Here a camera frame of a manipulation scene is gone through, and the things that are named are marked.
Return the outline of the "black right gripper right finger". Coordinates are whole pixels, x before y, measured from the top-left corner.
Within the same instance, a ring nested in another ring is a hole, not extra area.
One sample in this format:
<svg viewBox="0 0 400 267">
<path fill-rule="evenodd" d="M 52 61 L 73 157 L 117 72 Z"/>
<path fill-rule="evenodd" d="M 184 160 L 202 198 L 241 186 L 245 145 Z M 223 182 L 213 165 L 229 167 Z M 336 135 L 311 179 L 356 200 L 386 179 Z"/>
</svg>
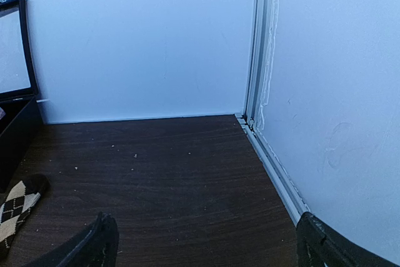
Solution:
<svg viewBox="0 0 400 267">
<path fill-rule="evenodd" d="M 354 244 L 310 212 L 296 225 L 299 266 L 395 266 Z"/>
</svg>

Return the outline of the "brown tan argyle sock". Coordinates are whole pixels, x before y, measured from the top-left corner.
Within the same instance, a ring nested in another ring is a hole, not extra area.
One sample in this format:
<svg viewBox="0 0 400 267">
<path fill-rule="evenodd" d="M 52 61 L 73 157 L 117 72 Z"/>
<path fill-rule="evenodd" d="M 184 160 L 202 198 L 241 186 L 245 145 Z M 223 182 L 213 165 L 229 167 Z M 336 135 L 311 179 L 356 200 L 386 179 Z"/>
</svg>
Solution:
<svg viewBox="0 0 400 267">
<path fill-rule="evenodd" d="M 9 253 L 14 237 L 49 187 L 43 174 L 33 174 L 19 181 L 1 205 L 1 261 Z"/>
</svg>

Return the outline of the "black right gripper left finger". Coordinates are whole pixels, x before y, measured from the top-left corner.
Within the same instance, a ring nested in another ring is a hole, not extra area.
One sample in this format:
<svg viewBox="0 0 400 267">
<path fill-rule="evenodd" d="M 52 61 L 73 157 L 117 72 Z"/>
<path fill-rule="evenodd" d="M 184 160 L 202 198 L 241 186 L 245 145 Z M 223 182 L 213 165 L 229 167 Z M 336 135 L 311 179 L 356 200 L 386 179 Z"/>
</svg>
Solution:
<svg viewBox="0 0 400 267">
<path fill-rule="evenodd" d="M 30 266 L 115 266 L 119 231 L 116 220 L 100 212 L 71 239 L 30 262 Z"/>
</svg>

